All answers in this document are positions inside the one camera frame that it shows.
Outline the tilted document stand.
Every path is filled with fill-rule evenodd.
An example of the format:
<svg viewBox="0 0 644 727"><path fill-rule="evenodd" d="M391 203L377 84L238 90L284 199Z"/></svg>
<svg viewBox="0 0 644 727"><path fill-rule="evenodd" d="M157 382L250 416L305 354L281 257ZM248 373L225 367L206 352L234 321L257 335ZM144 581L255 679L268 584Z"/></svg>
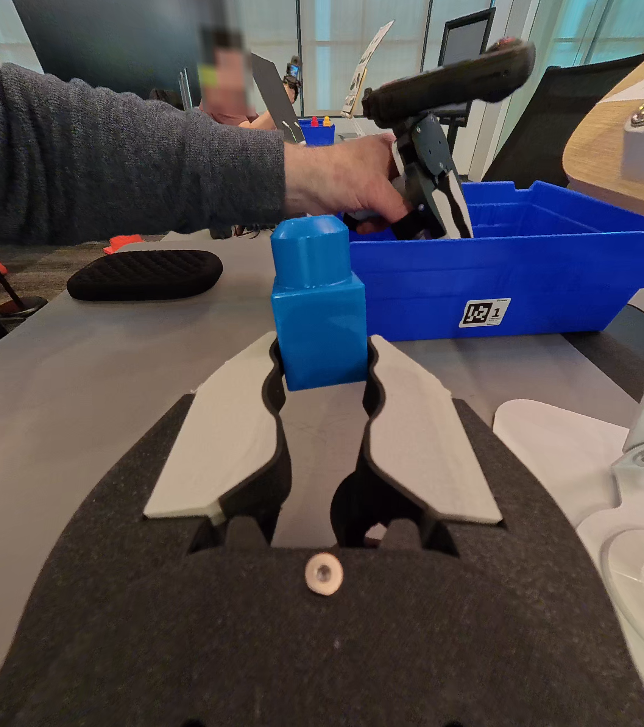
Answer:
<svg viewBox="0 0 644 727"><path fill-rule="evenodd" d="M366 77L368 64L375 50L378 48L381 41L389 32L390 28L393 26L394 23L395 21L392 20L389 23L381 26L381 28L376 32L375 36L372 38L371 42L363 52L356 68L354 69L352 80L346 93L344 104L341 108L341 115L343 115L344 117L350 119L354 115L354 108L357 103L357 99L360 96L360 91L362 89L363 81Z"/></svg>

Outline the black ribbed wrist rest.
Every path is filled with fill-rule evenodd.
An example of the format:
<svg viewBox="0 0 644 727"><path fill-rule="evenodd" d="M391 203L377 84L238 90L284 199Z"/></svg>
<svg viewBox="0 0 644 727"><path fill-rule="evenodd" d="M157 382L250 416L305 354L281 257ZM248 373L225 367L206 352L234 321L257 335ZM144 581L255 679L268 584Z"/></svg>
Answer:
<svg viewBox="0 0 644 727"><path fill-rule="evenodd" d="M73 299L90 303L182 300L212 289L222 261L201 250L135 250L97 259L67 282Z"/></svg>

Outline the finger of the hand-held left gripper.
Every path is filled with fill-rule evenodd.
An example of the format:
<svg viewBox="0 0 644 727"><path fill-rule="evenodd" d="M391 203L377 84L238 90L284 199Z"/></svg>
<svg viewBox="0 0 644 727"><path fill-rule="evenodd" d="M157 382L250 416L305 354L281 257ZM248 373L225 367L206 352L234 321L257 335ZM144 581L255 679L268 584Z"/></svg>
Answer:
<svg viewBox="0 0 644 727"><path fill-rule="evenodd" d="M473 238L469 209L456 171L447 171L438 177L434 206L443 229L441 239Z"/></svg>

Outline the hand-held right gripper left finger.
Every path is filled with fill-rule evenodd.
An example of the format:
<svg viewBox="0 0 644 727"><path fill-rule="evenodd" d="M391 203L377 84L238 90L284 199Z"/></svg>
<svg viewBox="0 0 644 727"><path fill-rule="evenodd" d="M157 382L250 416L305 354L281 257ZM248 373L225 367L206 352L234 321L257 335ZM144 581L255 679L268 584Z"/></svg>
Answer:
<svg viewBox="0 0 644 727"><path fill-rule="evenodd" d="M272 536L292 484L282 373L277 335L266 333L198 387L147 519L205 517L218 526L247 515Z"/></svg>

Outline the instruction board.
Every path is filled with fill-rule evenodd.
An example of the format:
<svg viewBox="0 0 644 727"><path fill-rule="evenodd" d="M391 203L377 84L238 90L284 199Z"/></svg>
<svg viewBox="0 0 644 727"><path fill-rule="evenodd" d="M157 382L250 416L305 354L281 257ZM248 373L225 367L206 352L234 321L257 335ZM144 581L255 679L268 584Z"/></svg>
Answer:
<svg viewBox="0 0 644 727"><path fill-rule="evenodd" d="M626 120L638 100L610 97L644 81L644 61L594 106L572 133L563 154L569 188L644 216L644 183L621 175Z"/></svg>

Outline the white document stand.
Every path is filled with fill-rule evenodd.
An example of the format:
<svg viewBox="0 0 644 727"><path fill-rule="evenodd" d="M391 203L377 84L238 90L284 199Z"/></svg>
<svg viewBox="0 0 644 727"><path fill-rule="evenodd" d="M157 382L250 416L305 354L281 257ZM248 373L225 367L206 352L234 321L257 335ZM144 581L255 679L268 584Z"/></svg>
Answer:
<svg viewBox="0 0 644 727"><path fill-rule="evenodd" d="M644 394L630 428L518 399L493 430L574 526L644 680Z"/></svg>

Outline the blue plastic bin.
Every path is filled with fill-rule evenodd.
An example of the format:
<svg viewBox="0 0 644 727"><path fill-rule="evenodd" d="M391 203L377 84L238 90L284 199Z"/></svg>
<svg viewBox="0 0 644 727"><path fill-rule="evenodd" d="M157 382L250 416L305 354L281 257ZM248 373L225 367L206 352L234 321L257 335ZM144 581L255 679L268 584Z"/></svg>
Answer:
<svg viewBox="0 0 644 727"><path fill-rule="evenodd" d="M349 232L368 335L598 332L644 287L644 216L542 181L464 183L463 193L471 239Z"/></svg>
<svg viewBox="0 0 644 727"><path fill-rule="evenodd" d="M299 119L299 125L307 146L327 147L335 143L335 124L328 115Z"/></svg>

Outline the blue toy building block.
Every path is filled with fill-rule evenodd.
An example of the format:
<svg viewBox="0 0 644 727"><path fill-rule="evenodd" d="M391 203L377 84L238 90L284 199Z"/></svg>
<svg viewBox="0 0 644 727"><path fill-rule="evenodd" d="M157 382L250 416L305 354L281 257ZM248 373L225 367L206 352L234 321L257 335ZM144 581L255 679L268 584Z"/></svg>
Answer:
<svg viewBox="0 0 644 727"><path fill-rule="evenodd" d="M352 271L347 226L332 215L285 220L271 248L271 303L288 390L365 381L365 287Z"/></svg>

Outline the small monitor on stand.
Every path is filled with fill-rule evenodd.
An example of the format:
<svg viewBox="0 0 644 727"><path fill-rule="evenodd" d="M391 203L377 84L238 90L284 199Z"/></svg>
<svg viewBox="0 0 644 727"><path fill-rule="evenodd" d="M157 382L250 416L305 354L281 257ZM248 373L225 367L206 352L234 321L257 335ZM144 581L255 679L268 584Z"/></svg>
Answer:
<svg viewBox="0 0 644 727"><path fill-rule="evenodd" d="M447 21L437 65L447 67L482 55L488 47L495 13L496 8L491 6ZM451 152L454 151L458 131L467 125L471 108L472 101L469 101L467 104L441 107L437 112L441 124L448 128L447 141Z"/></svg>

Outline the black panel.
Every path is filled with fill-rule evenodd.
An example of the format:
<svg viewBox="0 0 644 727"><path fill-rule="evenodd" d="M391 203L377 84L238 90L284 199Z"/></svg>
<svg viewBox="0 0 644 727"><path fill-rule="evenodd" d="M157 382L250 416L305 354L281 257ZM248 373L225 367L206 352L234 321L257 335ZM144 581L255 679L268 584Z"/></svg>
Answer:
<svg viewBox="0 0 644 727"><path fill-rule="evenodd" d="M610 90L644 61L631 57L570 68L548 67L535 93L482 177L527 189L535 181L566 187L566 144L577 126Z"/></svg>

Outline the person's left hand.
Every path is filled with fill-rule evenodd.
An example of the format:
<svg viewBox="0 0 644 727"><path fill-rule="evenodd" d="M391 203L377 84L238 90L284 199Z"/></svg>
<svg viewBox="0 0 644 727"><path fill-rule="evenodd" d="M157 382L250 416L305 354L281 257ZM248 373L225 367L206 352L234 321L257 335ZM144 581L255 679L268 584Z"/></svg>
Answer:
<svg viewBox="0 0 644 727"><path fill-rule="evenodd" d="M284 145L288 215L371 213L360 226L370 232L396 223L410 204L392 184L399 176L393 156L395 136L367 135L327 147Z"/></svg>

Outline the grey desk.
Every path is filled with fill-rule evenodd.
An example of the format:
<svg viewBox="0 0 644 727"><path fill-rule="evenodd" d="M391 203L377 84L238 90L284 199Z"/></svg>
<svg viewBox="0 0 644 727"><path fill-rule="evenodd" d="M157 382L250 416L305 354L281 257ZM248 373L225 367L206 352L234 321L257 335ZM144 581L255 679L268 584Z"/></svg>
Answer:
<svg viewBox="0 0 644 727"><path fill-rule="evenodd" d="M45 560L102 476L178 399L272 329L269 234L213 241L168 234L142 249L217 254L208 293L169 303L80 303L62 292L0 341L0 667ZM584 353L605 334L398 342L487 424L499 405L533 399L630 425L642 360L623 344ZM361 384L288 395L293 468L275 546L331 546L339 482L365 422Z"/></svg>

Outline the large dark display screen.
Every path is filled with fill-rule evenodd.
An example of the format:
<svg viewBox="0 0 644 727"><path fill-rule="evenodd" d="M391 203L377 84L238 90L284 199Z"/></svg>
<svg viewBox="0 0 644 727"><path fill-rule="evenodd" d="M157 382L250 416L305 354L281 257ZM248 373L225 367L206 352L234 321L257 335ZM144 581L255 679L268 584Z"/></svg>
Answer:
<svg viewBox="0 0 644 727"><path fill-rule="evenodd" d="M63 81L130 92L180 90L187 71L200 99L199 68L216 50L244 48L236 2L15 1L42 70Z"/></svg>

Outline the person's left forearm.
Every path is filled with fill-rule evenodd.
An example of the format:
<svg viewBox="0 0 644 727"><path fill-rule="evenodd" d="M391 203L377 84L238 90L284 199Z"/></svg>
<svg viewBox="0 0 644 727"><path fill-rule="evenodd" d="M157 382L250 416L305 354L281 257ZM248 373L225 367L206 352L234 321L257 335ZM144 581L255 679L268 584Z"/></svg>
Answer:
<svg viewBox="0 0 644 727"><path fill-rule="evenodd" d="M0 66L0 244L271 225L284 207L278 133Z"/></svg>

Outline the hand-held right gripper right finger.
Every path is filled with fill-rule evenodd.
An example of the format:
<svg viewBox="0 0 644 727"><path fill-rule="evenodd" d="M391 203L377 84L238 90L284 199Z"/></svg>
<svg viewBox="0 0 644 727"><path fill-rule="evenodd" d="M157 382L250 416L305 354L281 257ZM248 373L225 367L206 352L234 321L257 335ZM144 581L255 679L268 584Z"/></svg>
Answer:
<svg viewBox="0 0 644 727"><path fill-rule="evenodd" d="M502 522L451 392L379 335L368 340L363 408L354 538L401 518L417 521L426 538L437 523Z"/></svg>

